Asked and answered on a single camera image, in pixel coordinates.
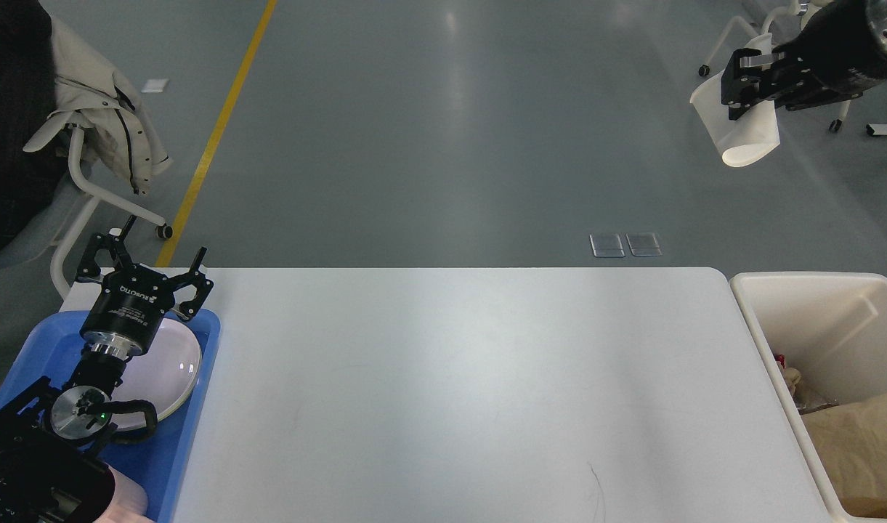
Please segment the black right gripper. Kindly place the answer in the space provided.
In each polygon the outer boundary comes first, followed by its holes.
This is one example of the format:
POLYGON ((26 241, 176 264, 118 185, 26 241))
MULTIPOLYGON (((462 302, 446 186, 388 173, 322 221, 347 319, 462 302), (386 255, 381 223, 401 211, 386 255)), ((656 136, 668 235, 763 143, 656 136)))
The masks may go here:
POLYGON ((733 52, 720 78, 729 120, 764 100, 803 110, 859 98, 887 81, 887 1, 833 1, 775 51, 733 52))

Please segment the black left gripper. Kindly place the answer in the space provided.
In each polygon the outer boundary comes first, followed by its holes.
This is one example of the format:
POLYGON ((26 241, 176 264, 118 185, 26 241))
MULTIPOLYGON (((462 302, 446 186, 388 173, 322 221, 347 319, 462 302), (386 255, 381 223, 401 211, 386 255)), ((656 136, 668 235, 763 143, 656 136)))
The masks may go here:
POLYGON ((150 351, 168 310, 190 322, 214 288, 214 281, 201 270, 207 247, 198 249, 187 271, 170 278, 135 264, 125 240, 136 221, 137 216, 131 215, 118 234, 92 234, 76 268, 78 283, 101 283, 97 301, 82 323, 82 340, 120 349, 122 357, 150 351), (112 261, 113 271, 106 275, 97 261, 101 251, 107 251, 112 261), (193 297, 174 301, 175 292, 185 288, 194 288, 193 297))

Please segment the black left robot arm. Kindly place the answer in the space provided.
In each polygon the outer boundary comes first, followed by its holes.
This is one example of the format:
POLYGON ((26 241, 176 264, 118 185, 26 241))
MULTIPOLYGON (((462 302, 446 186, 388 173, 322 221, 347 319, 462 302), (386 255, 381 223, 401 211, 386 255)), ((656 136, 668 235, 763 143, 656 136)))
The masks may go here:
POLYGON ((167 275, 132 261, 124 228, 92 235, 76 271, 100 291, 81 324, 80 358, 68 380, 32 381, 0 407, 0 522, 147 522, 144 487, 101 457, 157 433, 160 408, 118 398, 123 374, 144 357, 168 315, 184 325, 200 314, 214 283, 202 270, 167 275))

